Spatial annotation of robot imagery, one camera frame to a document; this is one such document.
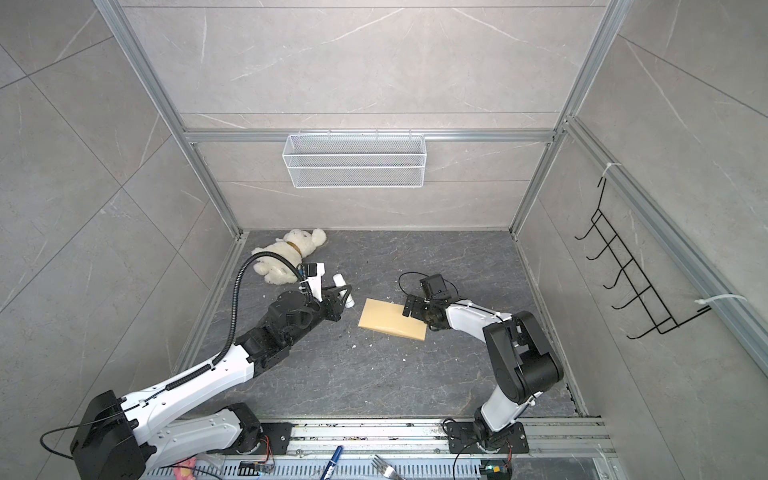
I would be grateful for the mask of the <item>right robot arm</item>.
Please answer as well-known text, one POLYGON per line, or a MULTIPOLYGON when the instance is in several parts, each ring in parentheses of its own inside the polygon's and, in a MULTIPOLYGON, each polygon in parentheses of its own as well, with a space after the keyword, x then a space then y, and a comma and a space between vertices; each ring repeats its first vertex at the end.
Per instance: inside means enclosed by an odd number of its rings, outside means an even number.
POLYGON ((418 274, 420 295, 408 293, 405 317, 431 331, 455 330, 482 341, 488 351, 496 387, 474 415, 469 431, 449 436, 460 451, 514 449, 522 439, 519 418, 564 377, 564 368, 533 313, 503 313, 460 296, 440 274, 418 274))

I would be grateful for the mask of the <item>white glue stick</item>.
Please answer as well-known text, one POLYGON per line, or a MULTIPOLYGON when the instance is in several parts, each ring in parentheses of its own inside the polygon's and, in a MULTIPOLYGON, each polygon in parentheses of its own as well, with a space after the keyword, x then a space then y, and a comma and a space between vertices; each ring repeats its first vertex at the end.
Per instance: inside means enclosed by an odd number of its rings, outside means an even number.
POLYGON ((343 285, 349 285, 343 275, 341 273, 337 273, 333 276, 333 282, 336 287, 341 287, 343 285))

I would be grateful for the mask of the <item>yellow envelope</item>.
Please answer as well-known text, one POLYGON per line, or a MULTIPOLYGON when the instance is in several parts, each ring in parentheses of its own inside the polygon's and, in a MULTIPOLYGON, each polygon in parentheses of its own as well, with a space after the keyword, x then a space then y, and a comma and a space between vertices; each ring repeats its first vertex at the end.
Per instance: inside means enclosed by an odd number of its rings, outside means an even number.
POLYGON ((403 315, 404 306, 367 299, 358 326, 401 338, 424 341, 427 325, 403 315))

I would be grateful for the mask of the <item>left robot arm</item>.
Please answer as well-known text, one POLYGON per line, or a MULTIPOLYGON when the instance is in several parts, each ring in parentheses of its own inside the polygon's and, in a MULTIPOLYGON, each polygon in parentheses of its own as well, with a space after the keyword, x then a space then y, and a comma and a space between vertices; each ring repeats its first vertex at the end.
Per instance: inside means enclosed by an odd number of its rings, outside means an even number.
POLYGON ((108 390, 91 400, 65 457, 82 479, 138 479, 146 471, 200 453, 249 454, 265 447, 260 421, 243 403, 187 418, 216 395, 249 382, 288 357, 323 321, 337 322, 352 288, 323 286, 324 267, 291 266, 299 286, 269 305, 259 323, 236 333, 242 280, 235 279, 230 327, 221 351, 154 386, 122 397, 108 390))

